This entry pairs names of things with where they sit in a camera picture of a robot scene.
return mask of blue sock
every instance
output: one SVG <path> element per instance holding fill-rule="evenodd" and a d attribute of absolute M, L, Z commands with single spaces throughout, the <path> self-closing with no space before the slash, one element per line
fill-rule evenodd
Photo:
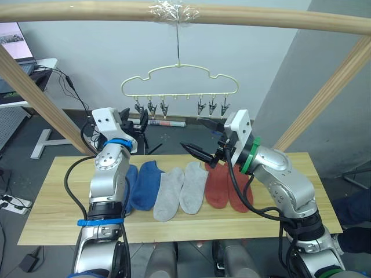
<path fill-rule="evenodd" d="M 161 171 L 156 161 L 143 163 L 139 170 L 138 180 L 133 193 L 130 194 L 130 203 L 137 210 L 150 210 L 156 202 L 160 188 Z"/>
<path fill-rule="evenodd" d="M 130 165 L 128 172 L 126 173 L 126 178 L 128 178 L 129 183 L 130 183 L 130 196 L 133 195 L 133 191 L 135 188 L 135 184 L 138 179 L 138 169 L 134 165 Z M 123 194 L 123 202 L 125 201 L 126 193 L 128 191 L 128 188 L 125 187 L 125 192 Z M 129 201 L 128 204 L 126 205 L 126 214 L 129 214 L 131 210 L 133 209 L 132 205 L 130 204 L 130 196 L 129 196 Z"/>

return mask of blue cable tie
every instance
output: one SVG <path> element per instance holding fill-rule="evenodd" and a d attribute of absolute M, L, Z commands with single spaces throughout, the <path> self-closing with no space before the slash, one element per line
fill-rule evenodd
<path fill-rule="evenodd" d="M 109 140 L 103 144 L 103 146 L 106 146 L 109 143 L 114 143 L 114 144 L 119 144 L 128 147 L 130 150 L 133 148 L 133 143 L 128 140 L 120 139 L 120 138 L 115 138 L 112 140 Z"/>
<path fill-rule="evenodd" d="M 106 220 L 84 220 L 80 219 L 77 221 L 78 226 L 99 226 L 108 224 L 121 224 L 123 223 L 123 218 L 106 219 Z"/>

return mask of red sock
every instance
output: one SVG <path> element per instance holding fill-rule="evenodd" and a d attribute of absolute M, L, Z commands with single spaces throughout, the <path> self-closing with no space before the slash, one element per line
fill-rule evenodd
<path fill-rule="evenodd" d="M 238 188 L 243 193 L 243 188 L 245 187 L 247 181 L 249 180 L 249 176 L 242 174 L 238 170 L 238 166 L 235 166 L 233 168 L 234 175 L 236 176 Z M 249 209 L 241 202 L 239 199 L 236 190 L 234 189 L 231 177 L 228 175 L 228 195 L 230 198 L 230 204 L 231 206 L 240 213 L 246 213 L 249 211 Z M 247 196 L 250 204 L 253 204 L 253 193 L 251 191 L 251 186 L 249 186 L 249 189 L 247 191 Z"/>
<path fill-rule="evenodd" d="M 212 207 L 222 209 L 228 203 L 228 167 L 224 167 L 218 163 L 212 169 L 205 163 L 205 169 L 209 172 L 205 189 L 206 200 Z"/>

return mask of clothes hanger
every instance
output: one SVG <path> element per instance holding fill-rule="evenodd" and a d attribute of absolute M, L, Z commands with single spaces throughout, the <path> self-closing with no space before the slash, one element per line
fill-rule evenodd
<path fill-rule="evenodd" d="M 126 80 L 124 80 L 122 83 L 121 83 L 121 92 L 127 96 L 127 97 L 134 97 L 134 99 L 137 100 L 138 97 L 147 97 L 148 99 L 151 99 L 152 97 L 160 97 L 161 99 L 164 99 L 164 97 L 167 97 L 167 96 L 172 96 L 174 97 L 174 99 L 177 99 L 178 96 L 186 96 L 187 99 L 190 98 L 190 96 L 199 96 L 199 97 L 202 97 L 202 96 L 207 96 L 207 95 L 212 95 L 213 98 L 216 96 L 216 95 L 219 95 L 219 94 L 223 94 L 225 97 L 227 97 L 229 94 L 235 94 L 238 89 L 239 89 L 239 83 L 238 81 L 229 76 L 229 75 L 226 75 L 226 74 L 217 74 L 217 75 L 212 75 L 210 70 L 205 68 L 205 67 L 201 67 L 199 65 L 191 65 L 191 64 L 182 64 L 180 62 L 180 55 L 179 55 L 179 24 L 177 22 L 176 24 L 176 35 L 177 35 L 177 58 L 178 58 L 178 63 L 175 64 L 175 65 L 166 65 L 164 67 L 159 67 L 159 68 L 154 68 L 152 70 L 150 70 L 148 72 L 148 77 L 146 78 L 143 78 L 139 75 L 136 75 L 136 76 L 133 76 L 133 77 L 130 77 L 130 78 L 127 78 Z M 160 70 L 165 70 L 165 69 L 168 69 L 168 68 L 196 68 L 196 69 L 199 69 L 199 70 L 203 70 L 203 71 L 206 71 L 207 74 L 208 74 L 208 77 L 211 78 L 211 79 L 217 79 L 219 78 L 220 76 L 224 77 L 224 78 L 227 78 L 227 79 L 230 79 L 232 80 L 235 84 L 236 84 L 236 89 L 234 91 L 231 91 L 231 92 L 221 92 L 221 93 L 186 93 L 186 94 L 174 94 L 174 93 L 171 93 L 171 94 L 128 94 L 125 90 L 124 90 L 124 86 L 130 82 L 130 81 L 133 81 L 135 79 L 139 79 L 141 81 L 148 81 L 152 78 L 152 74 L 154 72 L 157 72 L 157 71 L 160 71 Z"/>

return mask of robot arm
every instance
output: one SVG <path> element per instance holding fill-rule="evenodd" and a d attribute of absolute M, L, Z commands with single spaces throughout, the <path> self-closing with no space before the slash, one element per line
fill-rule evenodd
<path fill-rule="evenodd" d="M 211 167 L 215 167 L 219 160 L 227 161 L 230 157 L 230 165 L 238 164 L 242 173 L 253 174 L 265 185 L 282 212 L 280 216 L 291 222 L 291 225 L 284 222 L 283 227 L 289 241 L 294 244 L 290 255 L 298 276 L 314 278 L 323 270 L 344 270 L 330 233 L 322 224 L 313 184 L 293 168 L 283 152 L 260 146 L 260 140 L 251 135 L 247 110 L 231 114 L 224 125 L 210 119 L 200 121 L 222 133 L 215 155 L 193 144 L 181 143 L 182 146 Z"/>
<path fill-rule="evenodd" d="M 117 110 L 102 108 L 92 114 L 108 141 L 94 160 L 89 211 L 87 219 L 78 221 L 81 231 L 72 267 L 74 274 L 70 277 L 81 273 L 86 277 L 130 277 L 130 255 L 123 227 L 126 204 L 122 199 L 130 189 L 126 188 L 129 184 L 125 177 L 130 153 L 137 151 L 137 141 L 122 131 Z M 124 242 L 119 241 L 122 235 Z"/>

